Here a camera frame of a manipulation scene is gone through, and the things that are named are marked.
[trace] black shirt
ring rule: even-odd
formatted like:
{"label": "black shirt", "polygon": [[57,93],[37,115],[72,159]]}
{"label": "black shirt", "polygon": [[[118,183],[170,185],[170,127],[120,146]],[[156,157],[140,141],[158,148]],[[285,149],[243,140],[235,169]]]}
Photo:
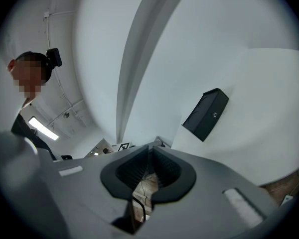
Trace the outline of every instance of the black shirt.
{"label": "black shirt", "polygon": [[18,114],[18,116],[16,117],[11,132],[30,139],[34,146],[37,148],[48,150],[52,159],[56,160],[49,146],[33,133],[33,131],[29,128],[20,114]]}

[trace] black hair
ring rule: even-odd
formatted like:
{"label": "black hair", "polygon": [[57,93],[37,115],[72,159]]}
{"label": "black hair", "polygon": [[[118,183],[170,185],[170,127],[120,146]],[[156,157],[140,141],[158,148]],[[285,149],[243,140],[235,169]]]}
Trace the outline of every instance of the black hair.
{"label": "black hair", "polygon": [[27,55],[31,54],[31,56],[33,56],[33,60],[36,61],[40,61],[41,62],[41,68],[45,69],[45,78],[46,78],[46,82],[51,78],[51,74],[52,74],[52,70],[54,69],[54,67],[51,64],[51,61],[43,54],[41,53],[35,53],[32,51],[27,51],[22,53],[21,55],[19,55],[16,60],[20,60],[20,58],[25,57]]}

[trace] rectangular light fixture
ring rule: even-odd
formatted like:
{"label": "rectangular light fixture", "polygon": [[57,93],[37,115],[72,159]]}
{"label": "rectangular light fixture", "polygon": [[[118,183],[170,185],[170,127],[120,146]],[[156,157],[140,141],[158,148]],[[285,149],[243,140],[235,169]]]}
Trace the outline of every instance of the rectangular light fixture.
{"label": "rectangular light fixture", "polygon": [[44,125],[42,125],[35,117],[29,119],[30,125],[37,128],[41,133],[45,134],[46,136],[50,137],[53,140],[59,138],[55,133],[47,129]]}

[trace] black rectangular box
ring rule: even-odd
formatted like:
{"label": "black rectangular box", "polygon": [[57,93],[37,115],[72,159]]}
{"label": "black rectangular box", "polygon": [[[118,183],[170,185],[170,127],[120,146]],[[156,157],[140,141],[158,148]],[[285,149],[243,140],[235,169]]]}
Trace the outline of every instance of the black rectangular box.
{"label": "black rectangular box", "polygon": [[223,113],[229,98],[220,89],[203,94],[195,109],[191,112],[183,127],[204,141]]}

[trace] person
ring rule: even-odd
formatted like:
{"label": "person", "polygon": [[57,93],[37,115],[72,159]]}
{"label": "person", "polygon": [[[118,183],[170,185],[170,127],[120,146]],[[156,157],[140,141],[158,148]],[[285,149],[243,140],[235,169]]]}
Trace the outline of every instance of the person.
{"label": "person", "polygon": [[109,149],[107,149],[107,148],[104,148],[103,152],[104,152],[104,154],[110,154],[110,153],[112,153],[112,151],[109,150]]}
{"label": "person", "polygon": [[[29,105],[41,92],[41,86],[50,79],[53,67],[46,56],[40,53],[25,52],[12,59],[7,66],[14,82],[19,86],[19,91],[24,92],[25,102],[22,108]],[[56,160],[49,146],[30,129],[19,113],[11,132],[27,137],[37,148],[49,151],[51,158]]]}

